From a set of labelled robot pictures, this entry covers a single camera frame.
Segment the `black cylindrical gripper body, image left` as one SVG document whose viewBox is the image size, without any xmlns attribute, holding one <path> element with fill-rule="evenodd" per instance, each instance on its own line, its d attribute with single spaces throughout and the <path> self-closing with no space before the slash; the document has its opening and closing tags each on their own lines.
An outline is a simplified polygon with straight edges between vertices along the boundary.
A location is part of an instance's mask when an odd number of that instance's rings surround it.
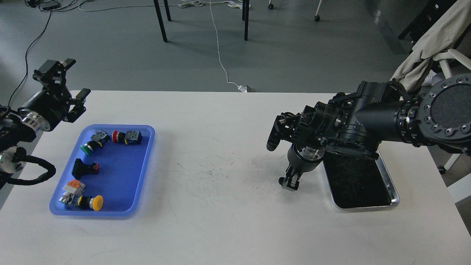
<svg viewBox="0 0 471 265">
<path fill-rule="evenodd" d="M 73 123 L 74 117 L 70 110 L 72 95 L 68 90 L 47 92 L 42 90 L 32 96 L 18 108 L 22 124 L 32 131 L 52 131 L 61 122 Z"/>
</svg>

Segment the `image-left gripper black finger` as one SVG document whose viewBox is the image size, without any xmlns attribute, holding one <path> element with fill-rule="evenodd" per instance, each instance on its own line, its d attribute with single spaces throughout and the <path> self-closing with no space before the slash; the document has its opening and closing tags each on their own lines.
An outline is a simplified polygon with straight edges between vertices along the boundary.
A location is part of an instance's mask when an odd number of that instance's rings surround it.
<svg viewBox="0 0 471 265">
<path fill-rule="evenodd" d="M 88 88 L 81 89 L 75 98 L 70 98 L 66 101 L 67 106 L 74 106 L 63 118 L 64 122 L 74 123 L 84 112 L 86 107 L 86 97 L 90 94 L 91 90 Z"/>
<path fill-rule="evenodd" d="M 68 58 L 64 62 L 46 60 L 46 62 L 33 72 L 33 79 L 43 85 L 46 92 L 65 94 L 66 71 L 76 63 L 75 59 Z"/>
</svg>

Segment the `black cylindrical gripper body, image right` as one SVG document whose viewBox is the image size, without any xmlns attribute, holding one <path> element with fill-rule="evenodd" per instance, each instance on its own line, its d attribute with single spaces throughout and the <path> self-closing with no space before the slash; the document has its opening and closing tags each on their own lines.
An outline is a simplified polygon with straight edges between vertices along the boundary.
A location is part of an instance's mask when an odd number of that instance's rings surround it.
<svg viewBox="0 0 471 265">
<path fill-rule="evenodd" d="M 287 176 L 302 176 L 305 172 L 313 171 L 323 160 L 324 149 L 313 149 L 308 146 L 292 145 L 288 149 L 289 166 Z"/>
</svg>

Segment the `black robot arm, image right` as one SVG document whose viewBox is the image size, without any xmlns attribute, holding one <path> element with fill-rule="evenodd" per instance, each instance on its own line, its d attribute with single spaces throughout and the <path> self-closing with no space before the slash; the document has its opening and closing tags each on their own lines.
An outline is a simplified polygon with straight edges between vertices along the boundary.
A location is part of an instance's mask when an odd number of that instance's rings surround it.
<svg viewBox="0 0 471 265">
<path fill-rule="evenodd" d="M 325 152 L 377 160 L 382 141 L 439 146 L 470 155 L 470 74 L 457 74 L 427 92 L 409 94 L 397 80 L 361 82 L 354 93 L 336 94 L 328 103 L 276 117 L 266 148 L 291 143 L 283 188 L 296 191 L 303 173 L 314 170 Z"/>
</svg>

